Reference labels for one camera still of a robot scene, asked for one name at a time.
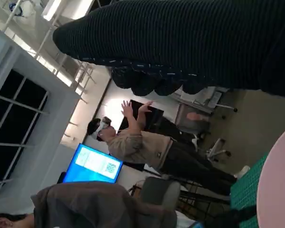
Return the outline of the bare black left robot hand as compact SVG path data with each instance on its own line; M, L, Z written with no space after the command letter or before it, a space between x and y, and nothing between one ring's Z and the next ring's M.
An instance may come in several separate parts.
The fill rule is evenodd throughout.
M257 206L248 206L242 209L231 209L216 216L212 221L205 222L205 228L238 228L240 223L251 219L257 213Z

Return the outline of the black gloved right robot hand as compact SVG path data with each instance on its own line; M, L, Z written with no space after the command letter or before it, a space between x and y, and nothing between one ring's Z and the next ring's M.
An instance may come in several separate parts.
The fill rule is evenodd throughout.
M285 97L285 0L120 0L58 27L53 42L163 95L172 82Z

